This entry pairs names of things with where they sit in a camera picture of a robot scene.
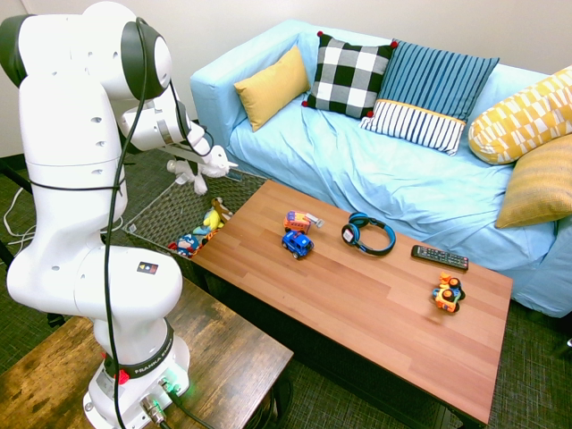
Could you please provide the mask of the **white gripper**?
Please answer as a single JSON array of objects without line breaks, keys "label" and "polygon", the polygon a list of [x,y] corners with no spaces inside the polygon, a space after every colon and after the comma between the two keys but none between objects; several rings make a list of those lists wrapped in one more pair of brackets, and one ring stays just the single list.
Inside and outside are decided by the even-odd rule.
[{"label": "white gripper", "polygon": [[197,175],[198,164],[208,164],[212,159],[211,147],[206,141],[205,130],[200,125],[187,120],[183,121],[183,130],[180,130],[176,121],[168,121],[166,129],[171,140],[163,151],[189,160],[191,171]]}]

